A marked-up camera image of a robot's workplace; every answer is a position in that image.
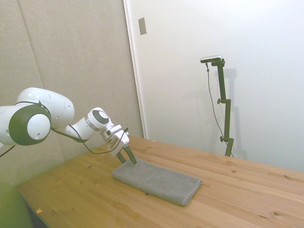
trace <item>wood grain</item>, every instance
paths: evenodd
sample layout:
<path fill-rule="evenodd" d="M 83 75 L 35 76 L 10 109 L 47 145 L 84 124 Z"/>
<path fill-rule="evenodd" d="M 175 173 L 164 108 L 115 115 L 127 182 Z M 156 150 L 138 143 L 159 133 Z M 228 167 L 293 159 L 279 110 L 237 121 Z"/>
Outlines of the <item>wood grain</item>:
<path fill-rule="evenodd" d="M 113 179 L 121 163 L 109 154 L 86 153 L 18 190 L 50 228 L 304 227 L 304 173 L 130 138 L 136 157 L 203 180 L 187 206 Z"/>

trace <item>gray towel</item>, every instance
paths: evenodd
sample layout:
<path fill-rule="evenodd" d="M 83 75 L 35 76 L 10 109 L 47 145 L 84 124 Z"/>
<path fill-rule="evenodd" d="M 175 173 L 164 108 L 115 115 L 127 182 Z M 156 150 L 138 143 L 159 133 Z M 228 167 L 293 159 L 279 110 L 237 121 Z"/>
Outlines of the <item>gray towel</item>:
<path fill-rule="evenodd" d="M 199 188 L 201 179 L 149 164 L 136 158 L 112 172 L 115 179 L 168 202 L 186 206 Z"/>

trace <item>wall switch plate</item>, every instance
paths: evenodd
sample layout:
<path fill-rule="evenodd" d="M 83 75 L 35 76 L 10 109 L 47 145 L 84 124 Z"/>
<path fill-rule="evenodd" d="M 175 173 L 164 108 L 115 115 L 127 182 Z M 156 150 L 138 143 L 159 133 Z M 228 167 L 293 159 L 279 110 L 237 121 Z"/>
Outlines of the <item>wall switch plate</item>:
<path fill-rule="evenodd" d="M 138 24 L 139 24 L 139 31 L 141 32 L 141 35 L 146 34 L 147 33 L 147 28 L 146 28 L 145 18 L 138 19 Z"/>

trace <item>beige wall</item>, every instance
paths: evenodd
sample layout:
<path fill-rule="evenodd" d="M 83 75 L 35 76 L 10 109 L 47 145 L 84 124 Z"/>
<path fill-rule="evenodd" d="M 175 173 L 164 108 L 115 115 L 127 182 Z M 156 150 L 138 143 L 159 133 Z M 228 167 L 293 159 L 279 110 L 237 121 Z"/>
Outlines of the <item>beige wall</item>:
<path fill-rule="evenodd" d="M 142 137 L 123 10 L 123 1 L 0 0 L 0 106 L 15 104 L 27 87 L 45 88 L 73 102 L 72 124 L 101 107 Z M 103 143 L 96 134 L 87 145 Z M 85 152 L 51 132 L 41 144 L 1 157 L 1 227 L 31 227 L 15 186 Z"/>

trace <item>white robotic arm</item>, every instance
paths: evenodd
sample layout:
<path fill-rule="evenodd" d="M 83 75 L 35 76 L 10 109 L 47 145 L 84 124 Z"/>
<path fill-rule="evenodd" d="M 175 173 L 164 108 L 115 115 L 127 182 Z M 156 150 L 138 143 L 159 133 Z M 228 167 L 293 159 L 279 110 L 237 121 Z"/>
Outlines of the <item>white robotic arm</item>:
<path fill-rule="evenodd" d="M 136 159 L 128 147 L 129 137 L 120 125 L 115 126 L 101 108 L 92 109 L 74 125 L 73 103 L 60 94 L 28 88 L 21 92 L 17 104 L 0 107 L 0 142 L 4 145 L 34 145 L 46 139 L 50 130 L 84 143 L 100 132 L 113 156 L 121 162 L 124 149 L 135 164 Z"/>

